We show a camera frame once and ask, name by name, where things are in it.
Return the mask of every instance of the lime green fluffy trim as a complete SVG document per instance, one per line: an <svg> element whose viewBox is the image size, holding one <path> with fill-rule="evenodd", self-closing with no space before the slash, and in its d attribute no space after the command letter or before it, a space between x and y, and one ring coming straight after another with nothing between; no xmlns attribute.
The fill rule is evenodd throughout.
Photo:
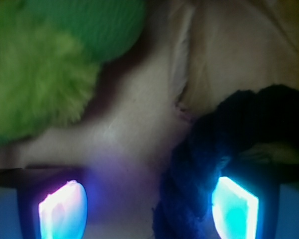
<svg viewBox="0 0 299 239"><path fill-rule="evenodd" d="M0 143L80 119L98 64L71 35L0 1Z"/></svg>

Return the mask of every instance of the glowing rectangle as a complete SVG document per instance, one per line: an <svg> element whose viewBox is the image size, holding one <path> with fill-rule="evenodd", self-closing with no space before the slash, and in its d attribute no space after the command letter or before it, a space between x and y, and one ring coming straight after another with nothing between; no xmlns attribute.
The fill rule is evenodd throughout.
<svg viewBox="0 0 299 239"><path fill-rule="evenodd" d="M80 239L87 220L87 196L75 180L47 195L39 206L42 239Z"/></svg>
<svg viewBox="0 0 299 239"><path fill-rule="evenodd" d="M228 177L212 195L213 218L222 239L255 239L259 199Z"/></svg>

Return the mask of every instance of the cyan light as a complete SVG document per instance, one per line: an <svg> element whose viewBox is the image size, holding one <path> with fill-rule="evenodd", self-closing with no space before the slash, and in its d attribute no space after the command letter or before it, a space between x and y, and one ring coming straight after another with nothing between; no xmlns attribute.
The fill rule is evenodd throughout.
<svg viewBox="0 0 299 239"><path fill-rule="evenodd" d="M81 239L87 220L87 196L84 187L72 180L39 206L42 239Z"/></svg>
<svg viewBox="0 0 299 239"><path fill-rule="evenodd" d="M212 212L222 239L255 239L259 200L232 181L220 177L212 195Z"/></svg>

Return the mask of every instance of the beige fabric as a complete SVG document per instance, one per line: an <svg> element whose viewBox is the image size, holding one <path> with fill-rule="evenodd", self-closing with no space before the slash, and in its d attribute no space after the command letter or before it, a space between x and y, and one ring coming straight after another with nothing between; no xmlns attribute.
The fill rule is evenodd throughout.
<svg viewBox="0 0 299 239"><path fill-rule="evenodd" d="M200 116L236 90L299 89L299 0L170 0L169 24L181 110Z"/></svg>

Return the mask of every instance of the toy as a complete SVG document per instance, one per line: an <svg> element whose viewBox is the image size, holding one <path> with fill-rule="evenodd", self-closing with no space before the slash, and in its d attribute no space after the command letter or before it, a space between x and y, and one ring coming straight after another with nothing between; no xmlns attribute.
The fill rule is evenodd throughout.
<svg viewBox="0 0 299 239"><path fill-rule="evenodd" d="M0 145L38 135L51 125L67 126L77 122L93 96L102 62L119 57L137 40L143 24L143 1L136 6L130 2L137 1L119 1L118 8L113 1L111 4L106 3L110 3L108 0L92 2L94 8L106 9L104 14L112 11L111 17L139 8L136 18L128 19L132 16L124 15L129 23L135 21L138 26L128 28L129 24L123 24L123 17L107 25L106 18L99 17L91 34L93 37L85 38L87 35L72 34L71 21L68 31L54 24L53 18L31 12L31 1L0 0ZM79 5L78 1L63 1L64 6L66 3L69 7ZM82 6L81 14L85 10L93 11L91 7L85 8L84 3ZM55 14L58 7L50 10ZM90 33L89 26L84 28L84 20L79 22L82 29L87 29L85 33ZM120 34L118 26L123 25L122 32L129 30ZM115 34L107 38L110 29L118 38ZM134 35L126 37L133 30ZM98 36L94 45L92 40Z"/></svg>

